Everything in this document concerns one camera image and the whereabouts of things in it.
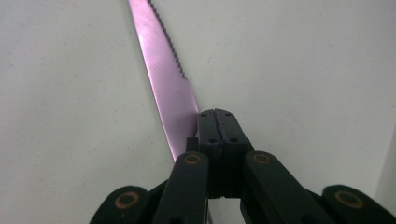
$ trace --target knife blade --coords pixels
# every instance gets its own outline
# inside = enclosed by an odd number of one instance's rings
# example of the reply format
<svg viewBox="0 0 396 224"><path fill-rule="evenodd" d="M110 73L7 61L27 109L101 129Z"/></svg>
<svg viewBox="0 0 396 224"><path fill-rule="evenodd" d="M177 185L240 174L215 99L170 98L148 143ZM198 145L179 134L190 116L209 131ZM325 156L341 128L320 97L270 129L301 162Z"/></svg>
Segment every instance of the knife blade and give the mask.
<svg viewBox="0 0 396 224"><path fill-rule="evenodd" d="M174 161L197 130L198 106L161 20L148 0L129 0L151 88Z"/></svg>

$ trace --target metal blade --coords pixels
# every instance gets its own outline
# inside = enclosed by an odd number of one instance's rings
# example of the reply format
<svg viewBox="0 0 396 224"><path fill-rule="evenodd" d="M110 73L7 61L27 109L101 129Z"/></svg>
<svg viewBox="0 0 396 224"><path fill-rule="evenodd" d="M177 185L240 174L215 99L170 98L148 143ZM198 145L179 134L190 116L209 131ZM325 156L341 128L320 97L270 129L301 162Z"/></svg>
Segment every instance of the metal blade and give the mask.
<svg viewBox="0 0 396 224"><path fill-rule="evenodd" d="M198 107L160 20L147 0L129 0L163 129L175 160L197 129Z"/></svg>

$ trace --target black mechanical arm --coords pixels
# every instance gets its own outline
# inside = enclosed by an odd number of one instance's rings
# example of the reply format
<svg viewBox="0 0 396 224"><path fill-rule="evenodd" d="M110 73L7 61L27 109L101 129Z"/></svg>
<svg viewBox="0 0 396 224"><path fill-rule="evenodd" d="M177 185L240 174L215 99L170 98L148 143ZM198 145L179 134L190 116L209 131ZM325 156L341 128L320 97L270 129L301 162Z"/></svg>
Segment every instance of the black mechanical arm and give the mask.
<svg viewBox="0 0 396 224"><path fill-rule="evenodd" d="M362 192L342 185L321 196L304 189L273 155L255 151L235 116L207 110L198 136L155 189L123 187L99 207L91 224L204 224L207 199L240 198L246 223L396 223Z"/></svg>

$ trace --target copper-colored ring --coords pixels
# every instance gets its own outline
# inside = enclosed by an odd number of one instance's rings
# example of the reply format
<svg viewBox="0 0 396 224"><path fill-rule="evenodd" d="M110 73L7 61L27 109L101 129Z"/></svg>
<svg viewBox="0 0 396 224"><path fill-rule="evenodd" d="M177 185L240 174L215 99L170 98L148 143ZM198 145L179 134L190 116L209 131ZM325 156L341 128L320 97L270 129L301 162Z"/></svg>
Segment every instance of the copper-colored ring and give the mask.
<svg viewBox="0 0 396 224"><path fill-rule="evenodd" d="M338 202L342 203L343 205L346 205L348 207L353 207L353 208L363 208L364 206L364 201L358 197L356 194L348 192L346 190L339 190L335 192L335 198L338 200ZM352 197L356 202L350 202L346 200L343 196L348 196Z"/></svg>
<svg viewBox="0 0 396 224"><path fill-rule="evenodd" d="M195 165L198 164L201 161L201 157L195 154L188 155L184 158L184 162L187 164Z"/></svg>
<svg viewBox="0 0 396 224"><path fill-rule="evenodd" d="M270 158L267 155L261 153L254 154L253 160L261 164L270 163Z"/></svg>
<svg viewBox="0 0 396 224"><path fill-rule="evenodd" d="M129 203L123 203L121 201L121 199L122 199L122 197L125 197L125 196L132 196L132 197L134 197L134 199L131 200ZM139 202L139 195L134 191L128 191L128 192L122 193L119 197L117 197L117 199L115 201L115 205L119 209L127 209L127 208L130 208L130 207L134 206L135 204L137 204L137 202Z"/></svg>

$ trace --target serrated edge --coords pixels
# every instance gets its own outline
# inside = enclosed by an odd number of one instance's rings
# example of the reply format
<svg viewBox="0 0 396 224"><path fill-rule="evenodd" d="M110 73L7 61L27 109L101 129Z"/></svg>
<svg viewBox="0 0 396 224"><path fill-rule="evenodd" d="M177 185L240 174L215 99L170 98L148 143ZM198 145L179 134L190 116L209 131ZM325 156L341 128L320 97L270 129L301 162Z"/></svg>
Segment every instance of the serrated edge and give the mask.
<svg viewBox="0 0 396 224"><path fill-rule="evenodd" d="M163 28L163 33L165 34L166 40L168 41L168 44L169 44L169 47L171 47L172 53L173 53L174 58L176 60L177 67L178 67L178 70L181 73L181 76L183 78L186 78L186 76L184 74L184 71L183 71L183 68L181 67L180 60L177 57L177 53L176 53L175 47L174 47L174 45L172 43L171 37L169 36L169 34L166 31L165 25L163 24L163 20L161 20L160 14L158 13L158 11L155 8L154 4L150 0L148 0L148 3L150 4L152 11L154 12L155 16L157 17L157 21L159 22L159 24Z"/></svg>

